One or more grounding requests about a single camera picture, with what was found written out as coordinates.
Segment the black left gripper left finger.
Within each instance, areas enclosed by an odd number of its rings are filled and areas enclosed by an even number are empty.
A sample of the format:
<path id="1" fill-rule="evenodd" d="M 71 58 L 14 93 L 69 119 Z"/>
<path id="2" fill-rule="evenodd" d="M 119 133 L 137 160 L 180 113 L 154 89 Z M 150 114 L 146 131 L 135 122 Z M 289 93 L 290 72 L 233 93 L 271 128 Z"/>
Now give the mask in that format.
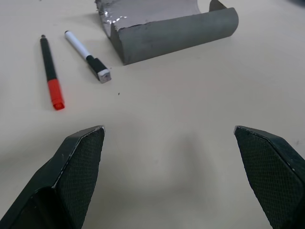
<path id="1" fill-rule="evenodd" d="M 80 229 L 96 186 L 102 125 L 66 137 L 0 221 L 2 229 Z"/>

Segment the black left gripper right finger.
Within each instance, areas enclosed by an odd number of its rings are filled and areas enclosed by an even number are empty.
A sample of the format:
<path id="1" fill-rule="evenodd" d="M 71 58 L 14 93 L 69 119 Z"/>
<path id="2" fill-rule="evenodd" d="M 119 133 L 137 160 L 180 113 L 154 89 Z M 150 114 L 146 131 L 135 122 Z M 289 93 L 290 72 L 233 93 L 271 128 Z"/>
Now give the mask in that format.
<path id="1" fill-rule="evenodd" d="M 305 161 L 288 142 L 266 131 L 236 126 L 248 182 L 274 229 L 305 227 Z"/>

